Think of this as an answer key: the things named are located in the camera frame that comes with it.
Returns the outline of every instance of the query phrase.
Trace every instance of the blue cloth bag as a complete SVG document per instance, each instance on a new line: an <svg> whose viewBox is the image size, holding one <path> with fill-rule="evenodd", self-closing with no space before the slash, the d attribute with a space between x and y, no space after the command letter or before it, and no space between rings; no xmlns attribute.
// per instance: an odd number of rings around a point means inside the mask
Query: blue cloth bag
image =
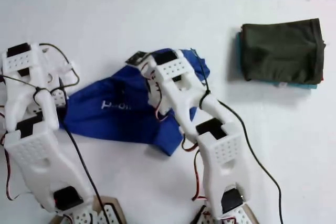
<svg viewBox="0 0 336 224"><path fill-rule="evenodd" d="M171 49L162 49L154 56ZM182 50L203 81L199 60L191 50ZM201 59L206 76L210 70ZM196 108L190 109L191 119ZM182 140L173 111L161 123L148 105L145 79L136 68L125 66L106 79L72 94L65 123L72 133L123 142L153 144L171 156Z"/></svg>

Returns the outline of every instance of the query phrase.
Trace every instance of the table surface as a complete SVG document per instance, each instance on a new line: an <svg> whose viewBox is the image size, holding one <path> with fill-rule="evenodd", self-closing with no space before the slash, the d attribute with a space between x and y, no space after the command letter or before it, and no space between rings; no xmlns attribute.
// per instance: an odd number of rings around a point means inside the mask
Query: table surface
<svg viewBox="0 0 336 224"><path fill-rule="evenodd" d="M336 0L0 0L0 50L26 41L53 43L75 62L81 89L115 73L138 50L197 49L211 70L213 93L245 120L257 156L281 185L284 222L334 223L335 12ZM234 50L242 24L316 17L327 45L324 81L317 90L242 79ZM198 113L196 120L204 116ZM78 162L65 133L56 135ZM128 223L189 223L201 206L190 200L195 191L192 153L179 148L167 157L144 144L75 138L100 193L118 198ZM260 223L279 223L277 188L246 145L244 156L248 204ZM3 223L51 219L30 195L6 200L2 151L0 173ZM12 194L25 190L13 165Z"/></svg>

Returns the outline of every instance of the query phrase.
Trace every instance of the electrical wire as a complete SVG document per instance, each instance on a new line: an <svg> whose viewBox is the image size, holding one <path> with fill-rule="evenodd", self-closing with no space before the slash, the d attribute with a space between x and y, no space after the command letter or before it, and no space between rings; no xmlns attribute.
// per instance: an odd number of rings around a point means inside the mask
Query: electrical wire
<svg viewBox="0 0 336 224"><path fill-rule="evenodd" d="M5 142L5 135L7 134L7 132L1 137L0 139L0 145L2 147L4 147L4 142ZM11 160L9 159L9 153L8 151L5 149L4 147L4 152L5 152L5 159L6 159L6 165L7 165L7 179L6 179L6 197L8 200L10 201L14 201L15 199L17 199L19 196L23 195L23 194L31 194L31 192L25 192L25 193L21 193L16 195L15 197L12 197L10 192L9 192L9 181L10 181L10 175L11 175Z"/></svg>
<svg viewBox="0 0 336 224"><path fill-rule="evenodd" d="M248 139L247 130L246 130L245 123L244 123L243 119L241 119L241 117L233 109L231 109L228 105L224 104L221 101L219 101L219 103L222 106L224 106L227 110L229 110L233 115L235 115L235 117L238 118L238 120L240 121L240 123L241 123L241 125L243 127L246 143L247 143L247 146L248 146L250 152L252 153L253 158L256 160L256 162L258 163L258 165L260 166L260 168L267 174L267 176L273 181L273 183L278 188L278 191L279 191L279 218L280 218L280 223L284 224L283 223L284 221L282 219L282 207L281 207L282 193L281 193L281 188L280 188L278 182L274 179L274 177L271 175L271 173L269 173L269 171L267 171L267 169L263 166L263 164L260 162L260 160L256 156L255 152L253 151L251 143L250 143L250 141Z"/></svg>
<svg viewBox="0 0 336 224"><path fill-rule="evenodd" d="M182 143L181 143L182 149L185 150L186 152L192 152L193 150L195 150L198 147L197 143L194 144L193 146L191 146L190 148L184 147L184 144L185 144L185 134L183 134L183 140L182 140Z"/></svg>
<svg viewBox="0 0 336 224"><path fill-rule="evenodd" d="M224 221L226 221L227 223L228 221L231 221L231 220L233 220L233 224L237 224L236 217L228 217L228 218L222 219L222 224L224 224Z"/></svg>
<svg viewBox="0 0 336 224"><path fill-rule="evenodd" d="M197 155L199 154L199 150L197 150L197 152L195 153L195 157L194 157L194 170L195 170L195 177L196 177L196 193L194 195L194 197L192 197L192 201L195 201L197 198L198 198L198 195L200 193L200 181L199 181L199 176L198 176L198 171L197 171L197 164L196 164L196 158L197 158Z"/></svg>
<svg viewBox="0 0 336 224"><path fill-rule="evenodd" d="M64 87L65 87L65 86L61 87L60 90L64 93L64 97L66 98L66 97L67 97L67 94L66 94L66 92L65 92ZM67 102L67 99L66 99L66 110L67 110L67 108L68 108L68 102ZM77 154L78 154L78 157L79 157L79 159L80 159L80 162L81 162L81 164L82 164L82 166L83 166L83 168L84 168L84 171L85 171L85 173L86 173L86 175L87 175L87 177L88 177L88 179L89 179L89 181L90 181L90 183L91 183L91 185L92 185L92 187L93 187L93 189L94 189L94 192L95 192L96 197L97 197L97 199L98 199L98 202L99 202L99 205L100 205L100 207L101 207L101 210L102 210L103 213L104 213L104 216L105 216L105 218L106 218L106 222L109 223L109 218L108 218L107 213L106 213L106 211L105 211L104 204L103 204L103 202L102 202L102 200L101 200L101 197L100 197L100 195L99 195L99 193L98 193L98 190L97 190L97 188L96 188L96 185L95 185L95 183L93 182L93 179L92 179L92 177L91 177L91 175L90 175L90 173L89 173L89 171L88 171L88 169L87 169L87 167L86 167L86 164L85 164L84 159L83 159L83 157L82 157L82 154L81 154L81 152L80 152L80 150L79 150L79 147L78 147L78 145L77 145L77 143L76 143L74 137L72 136L72 133L69 131L68 127L66 126L64 120L60 118L59 121L60 121L60 123L62 124L63 129L64 129L64 130L66 131L66 133L68 134L69 138L70 138L71 141L72 141L72 144L74 145L74 147L75 147L75 149L76 149L76 152L77 152Z"/></svg>
<svg viewBox="0 0 336 224"><path fill-rule="evenodd" d="M193 53L195 54L195 56L198 58L199 64L201 65L201 70L202 70L202 75L204 77L205 83L206 83L206 92L204 94L204 96L201 98L200 102L199 102L199 107L202 108L202 101L203 99L210 94L210 89L209 89L209 85L207 82L207 78L206 78L206 74L205 71L203 69L202 63L201 63L201 59L198 56L197 52L194 49L191 49L193 51ZM263 166L263 164L259 161L257 155L255 154L255 152L252 149L252 146L250 144L250 141L248 139L248 135L247 135L247 130L245 127L245 123L243 121L243 119L241 119L241 117L233 110L231 109L228 105L224 104L223 102L221 102L220 100L218 100L218 102L225 107L227 110L229 110L235 117L237 117L237 119L239 120L239 122L241 123L243 130L244 130L244 135L245 135L245 139L246 139L246 143L248 145L249 150L252 153L253 158L256 160L256 162L258 163L258 165L260 166L260 168L267 174L267 176L273 181L273 183L276 185L276 187L278 188L279 191L279 218L280 218L280 223L284 224L283 219L282 219L282 207L281 207L281 198L282 198L282 193L281 193L281 188L278 184L278 182L273 178L273 176L269 173L269 171L267 171L267 169Z"/></svg>
<svg viewBox="0 0 336 224"><path fill-rule="evenodd" d="M55 45L53 45L53 44L51 44L51 43L40 43L39 44L40 46L49 46L49 47L53 47L53 48L55 48L62 56L63 56L63 58L65 59L65 61L67 62L67 64L70 64L70 61L68 60L68 58L66 57L66 55L63 53L63 51L61 50L61 49L59 49L57 46L55 46ZM54 89L52 89L51 90L51 94L53 94L53 92L54 91L56 91L56 90L58 90L58 89L61 89L61 88L68 88L68 87L72 87L72 86L75 86L75 85L77 85L78 83L79 83L79 81L80 81L80 78L79 78L79 76L78 76L78 74L76 73L76 71L75 71L75 69L74 68L72 68L72 72L73 72L73 74L76 76L76 78L77 78L77 81L76 82L74 82L74 83L72 83L72 84L67 84L67 85L64 85L64 86L59 86L59 87L57 87L57 88L54 88Z"/></svg>
<svg viewBox="0 0 336 224"><path fill-rule="evenodd" d="M32 85L32 84L30 84L30 83L28 83L28 82L22 81L22 80L20 80L20 79L16 79L16 78L13 78L13 77L10 77L10 76L5 76L5 75L3 75L3 74L0 74L0 76L1 76L1 77L5 77L5 78L9 78L9 79L14 80L14 81L21 82L21 83L26 84L26 85L29 85L29 86L31 86L31 87L33 87L33 88L37 88L36 86L34 86L34 85Z"/></svg>
<svg viewBox="0 0 336 224"><path fill-rule="evenodd" d="M72 217L70 215L63 215L63 216L68 219L68 221L70 222L70 224L74 224L73 223L74 221L72 220Z"/></svg>

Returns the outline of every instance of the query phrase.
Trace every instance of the red wire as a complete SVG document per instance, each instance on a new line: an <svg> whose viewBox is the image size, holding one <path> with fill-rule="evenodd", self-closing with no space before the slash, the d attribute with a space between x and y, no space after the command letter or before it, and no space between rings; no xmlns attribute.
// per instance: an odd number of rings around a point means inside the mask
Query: red wire
<svg viewBox="0 0 336 224"><path fill-rule="evenodd" d="M5 118L5 115L3 113L0 113L0 116L2 116L3 118ZM0 145L2 145L2 146L4 146L4 141L5 141L6 133L3 134L3 136L0 138ZM10 180L10 173L11 173L11 162L9 160L8 151L5 148L4 148L4 151L5 151L5 158L6 158L6 164L7 164L6 196L7 196L8 200L13 201L17 197L19 197L20 194L17 195L17 196L15 196L14 198L12 198L11 195L10 195L10 193L9 193L9 180Z"/></svg>
<svg viewBox="0 0 336 224"><path fill-rule="evenodd" d="M195 177L196 177L196 193L195 193L195 196L191 199L192 201L196 200L198 198L198 195L200 193L200 181L199 181L199 177L198 177L198 171L197 171L197 165L196 165L196 158L197 158L197 155L200 151L197 150L196 154L195 154L195 157L194 157L194 170L195 170Z"/></svg>
<svg viewBox="0 0 336 224"><path fill-rule="evenodd" d="M190 148L186 148L184 147L184 144L185 144L185 135L183 135L183 140L182 140L182 149L185 150L186 152L192 152L193 150L195 150L197 147L198 147L198 144L194 144L193 146L191 146Z"/></svg>
<svg viewBox="0 0 336 224"><path fill-rule="evenodd" d="M224 221L230 221L230 220L233 220L233 224L237 224L237 220L236 220L236 217L229 217L229 218L225 218L225 219L222 219L222 223L224 224Z"/></svg>

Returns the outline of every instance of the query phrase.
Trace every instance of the perforated plastic panel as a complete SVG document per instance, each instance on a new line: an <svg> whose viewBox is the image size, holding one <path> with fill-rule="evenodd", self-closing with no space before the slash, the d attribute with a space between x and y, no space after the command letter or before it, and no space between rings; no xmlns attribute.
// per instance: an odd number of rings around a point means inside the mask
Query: perforated plastic panel
<svg viewBox="0 0 336 224"><path fill-rule="evenodd" d="M42 140L39 138L28 140L26 143L14 147L12 154L26 164L35 163L47 156Z"/></svg>
<svg viewBox="0 0 336 224"><path fill-rule="evenodd" d="M215 147L216 160L220 166L233 160L238 155L238 140L236 138L229 138L222 140Z"/></svg>
<svg viewBox="0 0 336 224"><path fill-rule="evenodd" d="M116 213L114 212L113 207L110 205L105 205L104 209L109 218L109 224L119 224L119 221L116 217ZM98 215L97 224L107 224L103 211L101 211Z"/></svg>
<svg viewBox="0 0 336 224"><path fill-rule="evenodd" d="M237 224L258 224L256 220L254 220L253 217L250 216L248 212L244 210L244 208L249 207L247 205L243 205L240 207L237 207L236 209L226 213L222 219L226 219L229 217L235 217ZM210 209L209 208L204 208L202 211L201 217L199 218L197 224L233 224L234 220L224 220L223 222L221 220L216 220L212 217Z"/></svg>
<svg viewBox="0 0 336 224"><path fill-rule="evenodd" d="M30 51L24 52L19 55L11 56L6 59L4 67L8 72L17 71L20 69L28 68L32 65L32 56Z"/></svg>
<svg viewBox="0 0 336 224"><path fill-rule="evenodd" d="M52 93L52 97L55 101L55 105L56 107L59 106L64 106L65 105L65 96L64 93L61 90L56 90L55 92ZM41 111L41 107L38 106L36 103L32 103L29 107L28 107L29 112L40 112Z"/></svg>
<svg viewBox="0 0 336 224"><path fill-rule="evenodd" d="M177 58L165 64L157 66L157 71L163 80L171 79L183 73L193 70L185 58Z"/></svg>

